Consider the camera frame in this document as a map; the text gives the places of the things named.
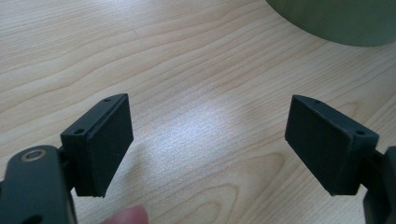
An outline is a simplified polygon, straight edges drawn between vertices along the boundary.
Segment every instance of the human hand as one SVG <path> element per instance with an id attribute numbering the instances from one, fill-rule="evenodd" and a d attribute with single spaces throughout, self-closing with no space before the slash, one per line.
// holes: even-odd
<path id="1" fill-rule="evenodd" d="M 102 224 L 149 224 L 149 216 L 142 205 L 126 208 L 119 211 L 113 217 L 102 222 Z"/>

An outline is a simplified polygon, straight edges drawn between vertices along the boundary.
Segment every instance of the mounting hole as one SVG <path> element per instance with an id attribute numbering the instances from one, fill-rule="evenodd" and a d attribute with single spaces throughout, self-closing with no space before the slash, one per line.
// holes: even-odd
<path id="1" fill-rule="evenodd" d="M 356 131 L 356 134 L 365 135 L 366 133 L 364 131 Z"/>
<path id="2" fill-rule="evenodd" d="M 43 221 L 43 217 L 40 215 L 35 215 L 32 217 L 26 218 L 22 224 L 39 224 Z"/>
<path id="3" fill-rule="evenodd" d="M 34 149 L 32 151 L 28 151 L 21 157 L 22 161 L 36 161 L 44 157 L 47 151 L 45 149 Z"/>
<path id="4" fill-rule="evenodd" d="M 75 134 L 79 134 L 79 133 L 83 133 L 83 132 L 84 132 L 83 129 L 77 129 L 77 130 L 73 131 L 73 133 L 75 133 Z"/>

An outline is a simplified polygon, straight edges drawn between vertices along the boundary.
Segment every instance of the dark green cylinder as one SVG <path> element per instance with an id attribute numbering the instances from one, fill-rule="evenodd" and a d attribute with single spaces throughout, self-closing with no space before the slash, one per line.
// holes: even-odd
<path id="1" fill-rule="evenodd" d="M 396 40 L 396 0 L 266 0 L 286 20 L 336 43 L 373 47 Z"/>

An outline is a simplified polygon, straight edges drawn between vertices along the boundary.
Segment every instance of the black plastic block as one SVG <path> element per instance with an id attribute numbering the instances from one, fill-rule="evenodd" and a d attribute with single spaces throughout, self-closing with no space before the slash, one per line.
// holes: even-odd
<path id="1" fill-rule="evenodd" d="M 293 95 L 286 140 L 331 195 L 354 195 L 358 170 L 370 157 L 378 134 L 330 106 Z"/>
<path id="2" fill-rule="evenodd" d="M 391 209 L 387 223 L 396 223 L 396 147 L 390 147 L 384 158 L 383 178 Z"/>
<path id="3" fill-rule="evenodd" d="M 0 223 L 76 223 L 71 203 L 56 147 L 31 147 L 9 160 Z"/>
<path id="4" fill-rule="evenodd" d="M 134 140 L 127 94 L 102 100 L 68 127 L 64 154 L 77 164 L 78 196 L 102 196 Z"/>

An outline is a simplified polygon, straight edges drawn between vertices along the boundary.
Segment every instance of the wood grain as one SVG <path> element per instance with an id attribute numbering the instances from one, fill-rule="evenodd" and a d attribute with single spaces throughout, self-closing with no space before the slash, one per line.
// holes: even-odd
<path id="1" fill-rule="evenodd" d="M 396 44 L 338 45 L 264 0 L 0 3 L 0 174 L 97 101 L 127 92 L 135 140 L 80 223 L 138 203 L 150 223 L 363 223 L 284 140 L 290 98 L 318 98 L 396 145 Z"/>

